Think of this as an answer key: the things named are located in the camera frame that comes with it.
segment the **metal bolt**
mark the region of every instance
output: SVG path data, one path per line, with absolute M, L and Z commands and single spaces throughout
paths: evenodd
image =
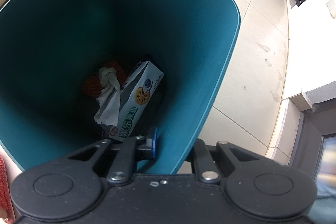
M 162 180 L 160 180 L 160 183 L 161 184 L 168 184 L 168 180 L 162 179 Z
M 219 177 L 217 172 L 214 171 L 205 171 L 202 173 L 202 177 L 206 180 L 214 180 Z
M 123 180 L 125 178 L 126 178 L 125 173 L 121 172 L 121 171 L 113 172 L 112 175 L 110 175 L 110 179 L 111 180 L 118 181 L 118 180 Z
M 149 185 L 153 186 L 153 187 L 158 187 L 160 185 L 160 183 L 158 183 L 157 181 L 151 181 L 151 182 L 149 182 Z

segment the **blue plastic container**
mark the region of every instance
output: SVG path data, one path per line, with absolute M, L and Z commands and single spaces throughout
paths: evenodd
M 233 51 L 233 0 L 10 0 L 0 11 L 1 142 L 23 170 L 95 140 L 74 120 L 83 81 L 104 60 L 151 55 L 167 94 L 152 119 L 158 157 L 176 172 L 210 111 Z

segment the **trash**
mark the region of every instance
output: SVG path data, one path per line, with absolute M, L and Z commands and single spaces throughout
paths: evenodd
M 329 0 L 327 2 L 327 7 L 333 18 L 336 18 L 336 0 Z
M 124 141 L 132 133 L 164 74 L 150 61 L 140 62 L 120 87 L 118 124 L 101 124 L 105 138 Z
M 94 116 L 98 124 L 116 126 L 118 124 L 120 106 L 120 85 L 114 68 L 101 68 L 99 70 L 100 84 L 104 89 L 97 98 L 100 108 Z
M 165 76 L 136 127 L 168 85 L 147 126 L 160 132 L 159 156 L 138 168 L 175 173 L 209 114 L 240 22 L 233 0 L 10 0 L 0 11 L 1 144 L 28 169 L 96 141 L 81 114 L 93 110 L 100 128 L 99 105 L 81 92 L 84 80 L 106 58 L 127 76 L 151 54 Z M 78 109 L 81 98 L 97 108 Z
M 114 68 L 115 75 L 117 76 L 119 84 L 123 85 L 125 83 L 127 79 L 127 74 L 116 61 L 110 60 L 104 63 L 101 67 Z M 87 80 L 85 80 L 84 85 L 82 87 L 83 93 L 93 99 L 97 99 L 102 90 L 103 87 L 100 84 L 98 72 L 90 76 L 90 78 L 88 78 Z

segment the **orange mesh bag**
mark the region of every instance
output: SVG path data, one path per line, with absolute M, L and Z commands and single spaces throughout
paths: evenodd
M 103 64 L 102 68 L 114 68 L 115 75 L 117 76 L 117 80 L 120 85 L 123 85 L 127 79 L 127 74 L 121 68 L 121 66 L 116 61 L 108 61 Z M 100 85 L 99 74 L 95 73 L 91 75 L 87 80 L 85 80 L 84 85 L 82 87 L 82 91 L 85 95 L 91 98 L 98 98 L 103 87 Z

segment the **trash can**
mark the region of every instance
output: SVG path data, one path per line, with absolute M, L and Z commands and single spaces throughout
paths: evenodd
M 150 126 L 158 156 L 144 172 L 174 173 L 216 97 L 240 25 L 233 0 L 10 0 L 0 10 L 0 140 L 24 170 L 94 140 L 74 118 L 98 63 L 152 56 L 167 92 Z

